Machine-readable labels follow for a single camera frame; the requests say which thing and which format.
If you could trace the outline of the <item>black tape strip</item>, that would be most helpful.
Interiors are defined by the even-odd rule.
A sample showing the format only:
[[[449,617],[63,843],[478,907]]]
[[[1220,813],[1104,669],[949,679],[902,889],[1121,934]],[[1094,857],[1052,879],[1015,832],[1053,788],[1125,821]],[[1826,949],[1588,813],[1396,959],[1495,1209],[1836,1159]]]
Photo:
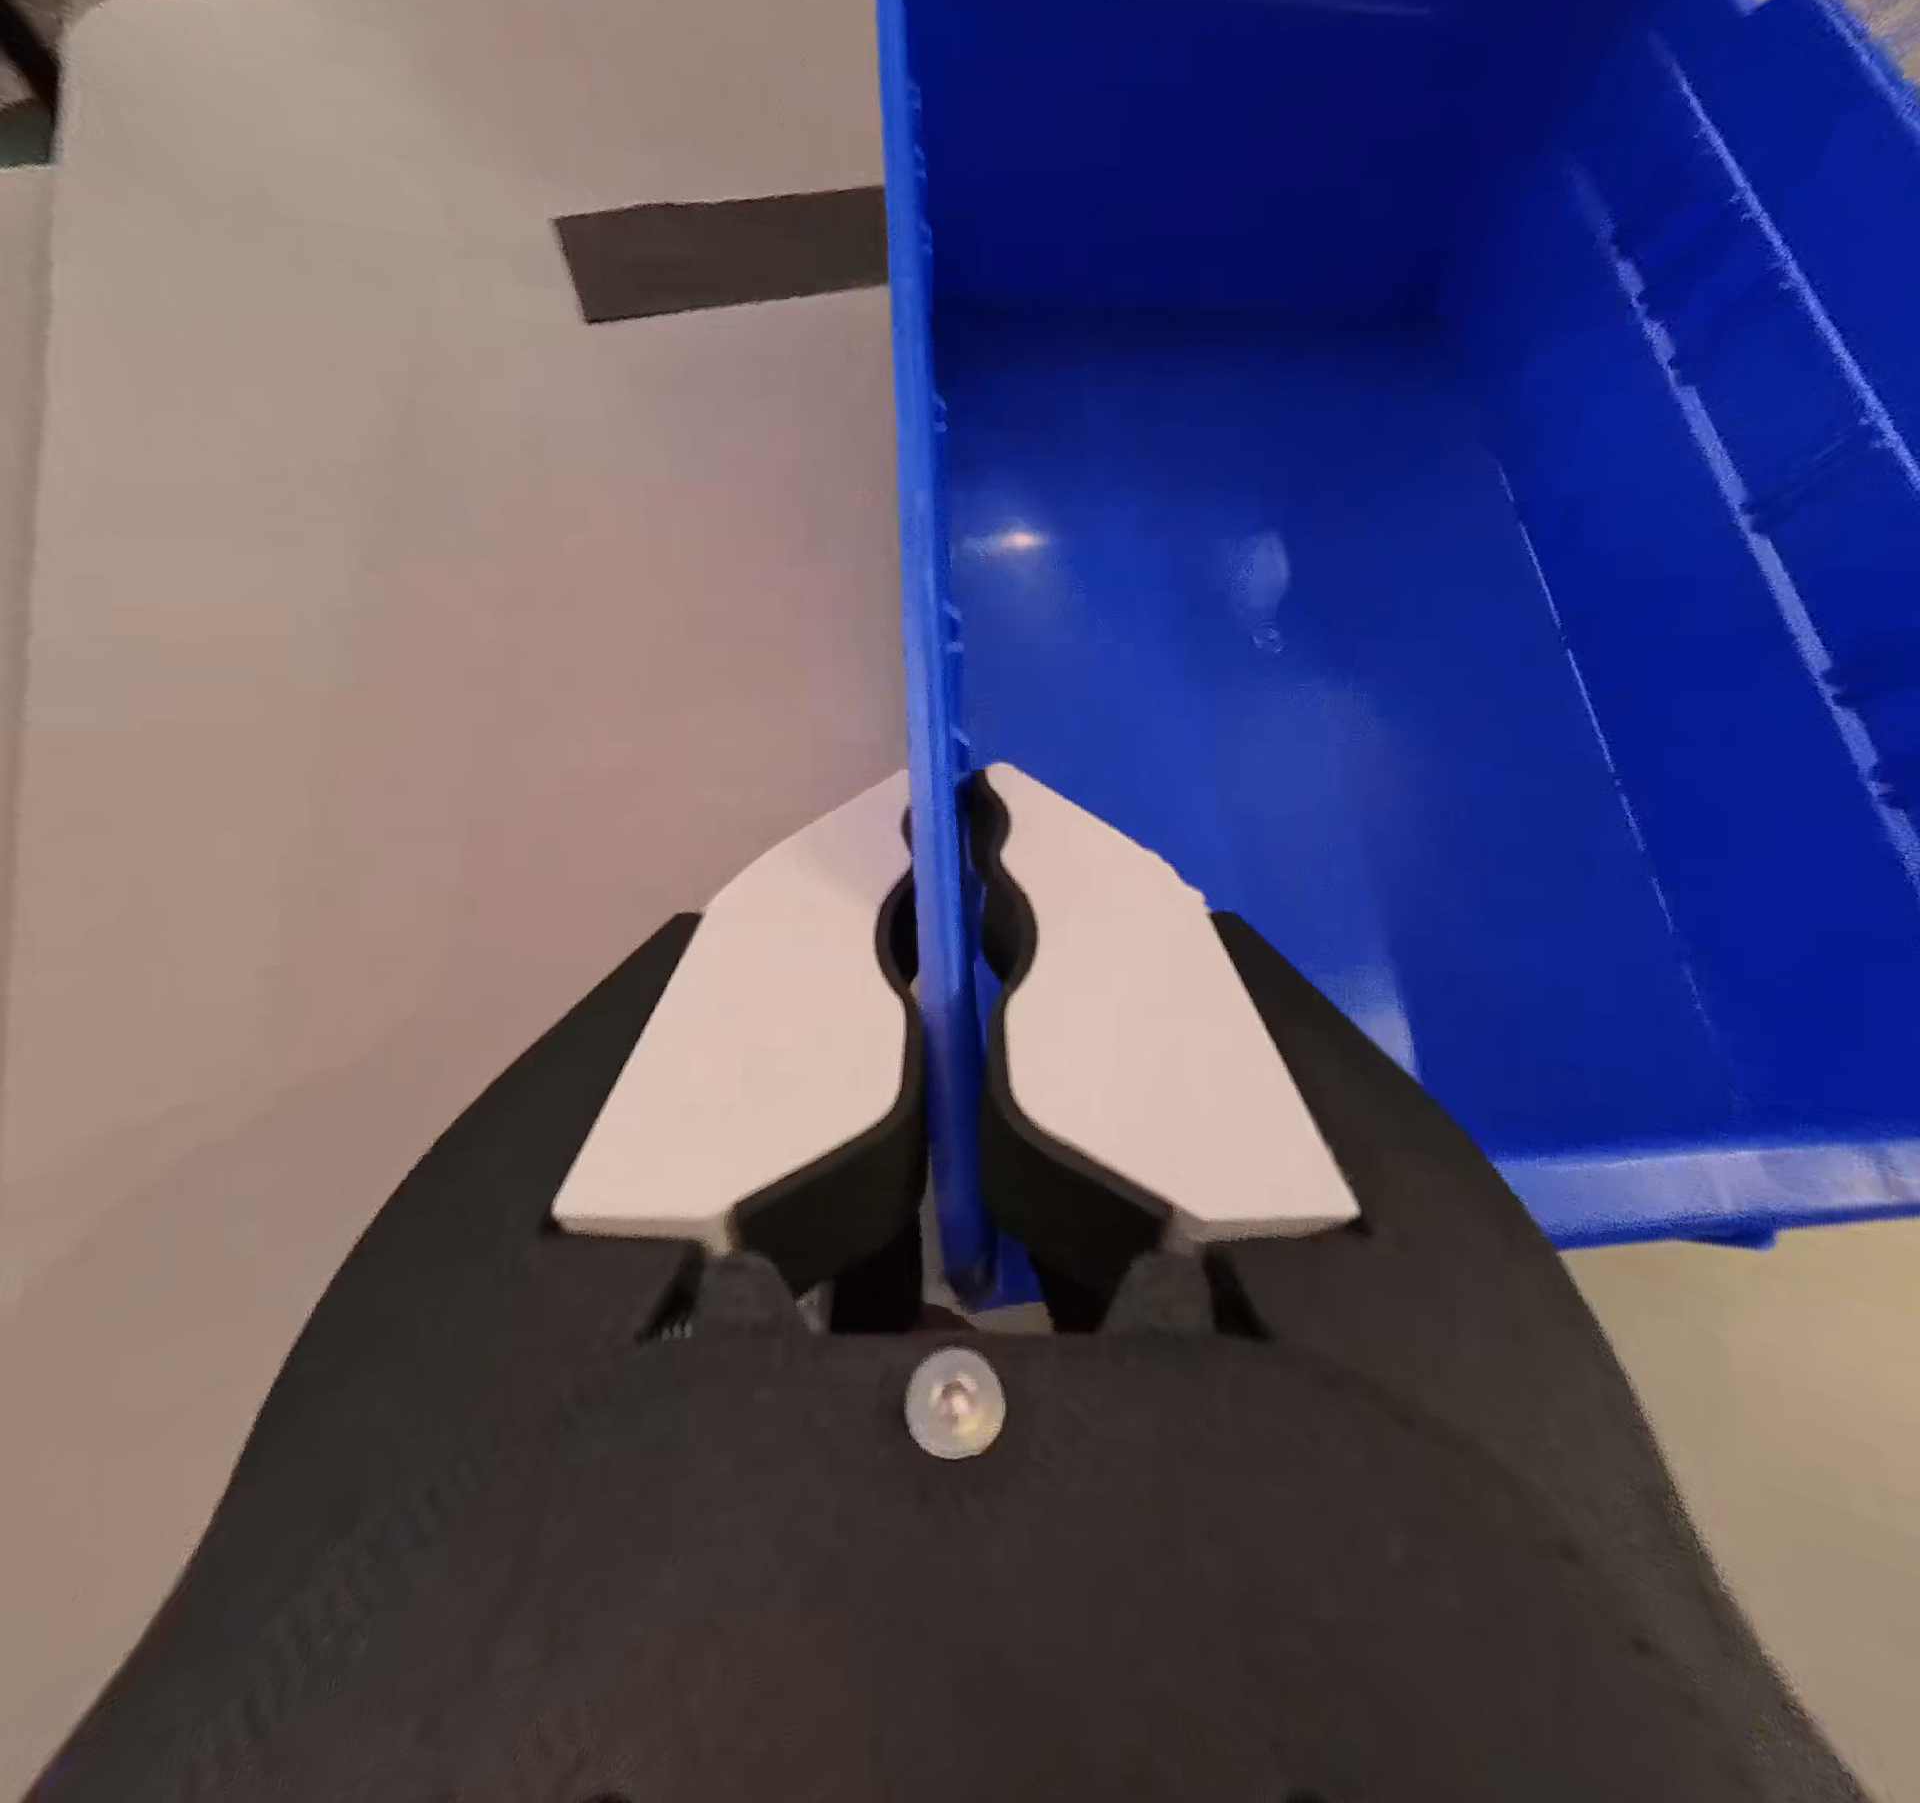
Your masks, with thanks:
[[[842,297],[890,282],[879,184],[635,203],[552,222],[586,324]]]

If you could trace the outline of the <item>blue plastic bin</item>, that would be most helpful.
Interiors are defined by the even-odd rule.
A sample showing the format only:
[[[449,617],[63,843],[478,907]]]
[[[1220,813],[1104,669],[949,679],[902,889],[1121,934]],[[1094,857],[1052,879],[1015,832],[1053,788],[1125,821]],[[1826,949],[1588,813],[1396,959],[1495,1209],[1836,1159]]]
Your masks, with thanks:
[[[1850,0],[876,0],[935,1167],[1013,765],[1558,1245],[1916,1215],[1916,86]]]

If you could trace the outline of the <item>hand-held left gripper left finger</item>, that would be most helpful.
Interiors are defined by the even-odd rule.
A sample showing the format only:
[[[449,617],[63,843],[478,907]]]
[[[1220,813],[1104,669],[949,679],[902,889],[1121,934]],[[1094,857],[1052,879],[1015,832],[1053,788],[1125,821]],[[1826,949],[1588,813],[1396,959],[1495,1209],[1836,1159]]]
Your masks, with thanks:
[[[569,1237],[774,1263],[802,1296],[915,1302],[925,1024],[897,770],[698,914],[550,1203]]]

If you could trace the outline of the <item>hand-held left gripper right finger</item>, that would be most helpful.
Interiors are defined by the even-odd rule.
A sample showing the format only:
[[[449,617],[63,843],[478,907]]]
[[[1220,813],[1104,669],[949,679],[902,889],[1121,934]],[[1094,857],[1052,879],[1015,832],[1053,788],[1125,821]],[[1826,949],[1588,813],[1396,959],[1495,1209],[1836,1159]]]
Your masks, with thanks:
[[[972,775],[967,838],[996,978],[979,1187],[1050,1325],[1099,1326],[1153,1255],[1203,1260],[1360,1219],[1196,885],[1015,764]]]

